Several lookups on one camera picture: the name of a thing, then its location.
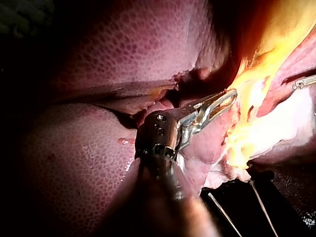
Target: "screw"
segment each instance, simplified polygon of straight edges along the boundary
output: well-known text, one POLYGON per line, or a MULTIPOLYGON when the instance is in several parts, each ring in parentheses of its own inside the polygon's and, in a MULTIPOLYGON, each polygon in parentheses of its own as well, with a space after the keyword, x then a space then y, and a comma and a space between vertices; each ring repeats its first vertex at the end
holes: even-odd
POLYGON ((157 120, 160 121, 160 122, 164 122, 167 120, 167 118, 163 115, 157 115, 157 120))
POLYGON ((162 127, 158 128, 157 134, 159 136, 163 136, 164 135, 164 129, 162 127))

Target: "thin metal rod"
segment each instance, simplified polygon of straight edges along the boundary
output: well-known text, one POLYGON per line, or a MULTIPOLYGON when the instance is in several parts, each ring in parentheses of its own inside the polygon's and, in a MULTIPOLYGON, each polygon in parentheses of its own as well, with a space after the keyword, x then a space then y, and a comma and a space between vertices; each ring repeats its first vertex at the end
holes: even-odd
POLYGON ((270 226, 271 226, 271 229, 272 229, 273 232, 275 233, 276 237, 278 237, 277 232, 276 232, 275 228, 273 227, 272 222, 271 222, 271 220, 270 220, 270 217, 269 217, 269 215, 268 215, 268 213, 267 213, 267 211, 266 211, 266 209, 265 209, 265 206, 263 205, 263 202, 261 201, 261 198, 260 198, 260 196, 259 196, 259 194, 258 194, 258 192, 257 192, 257 189, 256 189, 256 187, 255 187, 255 183, 253 182, 253 180, 250 180, 250 185, 251 185, 253 191, 255 192, 255 194, 256 194, 256 196, 257 196, 257 199, 258 199, 258 201, 259 201, 259 203, 260 203, 261 209, 262 209, 263 212, 265 213, 266 218, 267 218, 267 220, 268 220, 268 222, 269 222, 269 224, 270 224, 270 226))
POLYGON ((222 206, 218 203, 218 201, 215 199, 215 197, 213 196, 213 194, 208 193, 208 196, 212 199, 212 201, 215 203, 215 205, 217 206, 217 208, 220 210, 220 212, 225 216, 225 218, 227 219, 227 221, 231 224, 231 226, 233 227, 233 229, 236 231, 236 233, 242 237, 242 235, 239 233, 239 231, 237 230, 237 228, 235 227, 235 225, 233 224, 232 220, 229 218, 229 216, 226 214, 226 212, 223 210, 222 206))

